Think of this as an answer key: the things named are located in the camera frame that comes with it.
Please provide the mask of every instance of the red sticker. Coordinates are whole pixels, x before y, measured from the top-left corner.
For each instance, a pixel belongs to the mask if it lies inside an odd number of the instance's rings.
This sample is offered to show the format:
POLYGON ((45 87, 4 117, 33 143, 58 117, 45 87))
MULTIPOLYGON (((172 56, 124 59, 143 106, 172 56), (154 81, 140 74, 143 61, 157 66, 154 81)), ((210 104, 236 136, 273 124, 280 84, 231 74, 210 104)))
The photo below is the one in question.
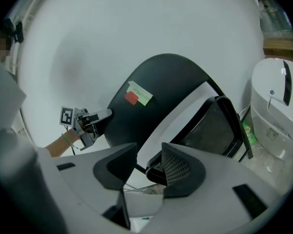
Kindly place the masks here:
POLYGON ((139 97, 131 91, 125 94, 124 98, 128 100, 132 105, 135 105, 137 103, 137 100, 139 99, 139 97))

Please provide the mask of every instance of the white wall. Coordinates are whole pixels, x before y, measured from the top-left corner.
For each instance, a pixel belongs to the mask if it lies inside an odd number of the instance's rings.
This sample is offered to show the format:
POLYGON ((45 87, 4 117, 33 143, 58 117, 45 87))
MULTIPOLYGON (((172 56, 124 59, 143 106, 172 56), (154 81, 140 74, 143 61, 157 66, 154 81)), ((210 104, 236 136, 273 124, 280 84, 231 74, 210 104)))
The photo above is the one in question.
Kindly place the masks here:
MULTIPOLYGON (((130 73, 161 53, 196 62, 239 112, 264 57, 262 40, 251 0, 46 0, 23 43, 25 123, 35 143, 47 145, 65 131, 62 105, 105 109, 130 73)), ((87 151, 107 147, 102 137, 87 151)), ((130 183, 147 185, 140 173, 130 183)))

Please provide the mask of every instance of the white appliance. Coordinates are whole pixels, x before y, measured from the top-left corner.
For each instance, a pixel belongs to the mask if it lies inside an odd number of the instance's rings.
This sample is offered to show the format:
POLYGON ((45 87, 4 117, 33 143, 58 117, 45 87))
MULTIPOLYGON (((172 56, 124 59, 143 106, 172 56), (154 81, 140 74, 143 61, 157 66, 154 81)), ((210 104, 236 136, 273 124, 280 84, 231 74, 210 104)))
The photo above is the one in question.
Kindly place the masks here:
POLYGON ((257 140, 275 157, 293 158, 293 62, 264 59, 255 66, 251 83, 257 140))

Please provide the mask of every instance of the black chair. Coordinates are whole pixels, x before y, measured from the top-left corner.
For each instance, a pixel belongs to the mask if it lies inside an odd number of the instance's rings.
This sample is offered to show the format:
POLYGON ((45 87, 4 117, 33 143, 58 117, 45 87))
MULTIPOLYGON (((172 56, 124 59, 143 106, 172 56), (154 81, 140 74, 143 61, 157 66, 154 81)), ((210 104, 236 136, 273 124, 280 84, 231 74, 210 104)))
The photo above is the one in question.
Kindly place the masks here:
MULTIPOLYGON (((244 143, 246 152, 243 157, 249 154, 249 158, 251 158, 252 153, 248 138, 230 100, 197 64, 175 54, 161 54, 151 57, 135 69, 110 102, 108 108, 113 111, 113 115, 97 125, 98 133, 105 135, 111 147, 136 142, 139 150, 162 120, 192 91, 205 82, 219 96, 210 98, 173 139, 172 143, 188 145, 185 142, 186 136, 204 133, 202 129, 208 127, 207 123, 204 127, 193 129, 192 126, 196 126, 198 120, 202 118, 204 122, 207 122, 208 119, 213 120, 213 117, 218 116, 212 112, 216 109, 223 112, 224 118, 228 121, 233 132, 233 138, 231 142, 229 141, 228 147, 219 150, 219 154, 232 157, 244 143), (146 106, 141 103, 132 105, 124 99, 129 86, 128 81, 134 81, 153 95, 146 106)), ((159 183, 158 178, 165 180, 165 173, 164 175, 161 173, 161 168, 159 168, 159 172, 155 169, 158 164, 160 166, 160 156, 159 152, 150 160, 148 171, 139 164, 136 165, 136 169, 147 174, 151 181, 159 183)))

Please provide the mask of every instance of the sticky note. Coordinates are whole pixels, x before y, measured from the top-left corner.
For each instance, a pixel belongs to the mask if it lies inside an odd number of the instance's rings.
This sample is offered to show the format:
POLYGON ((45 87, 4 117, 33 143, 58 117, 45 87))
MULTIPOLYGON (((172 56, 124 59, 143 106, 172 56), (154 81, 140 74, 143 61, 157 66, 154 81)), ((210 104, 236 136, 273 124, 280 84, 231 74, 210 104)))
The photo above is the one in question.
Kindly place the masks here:
POLYGON ((136 105, 137 100, 139 99, 133 92, 129 91, 127 94, 124 95, 124 98, 128 100, 132 105, 136 105))
POLYGON ((144 88, 140 87, 137 83, 135 83, 134 81, 129 81, 129 87, 127 89, 127 93, 128 92, 133 92, 135 95, 138 96, 138 101, 146 106, 147 103, 151 100, 151 98, 153 97, 152 94, 150 94, 147 90, 145 90, 144 88))

